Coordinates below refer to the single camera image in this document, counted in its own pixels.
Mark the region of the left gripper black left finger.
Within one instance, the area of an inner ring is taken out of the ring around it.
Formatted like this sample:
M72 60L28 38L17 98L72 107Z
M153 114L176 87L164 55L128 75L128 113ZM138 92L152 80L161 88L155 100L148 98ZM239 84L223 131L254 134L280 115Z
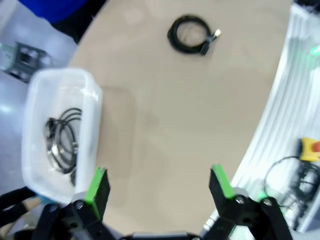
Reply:
M65 207L56 203L44 206L31 238L115 240L115 235L103 224L110 191L107 169L97 168L83 199L72 201Z

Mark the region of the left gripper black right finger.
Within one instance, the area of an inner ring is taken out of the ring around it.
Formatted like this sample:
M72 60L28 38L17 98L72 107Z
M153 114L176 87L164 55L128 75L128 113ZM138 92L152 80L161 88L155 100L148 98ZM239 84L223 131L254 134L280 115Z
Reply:
M212 165L208 187L218 217L202 235L203 240L227 240L238 226L247 227L255 240L293 238L276 199L265 197L257 202L236 194L221 164Z

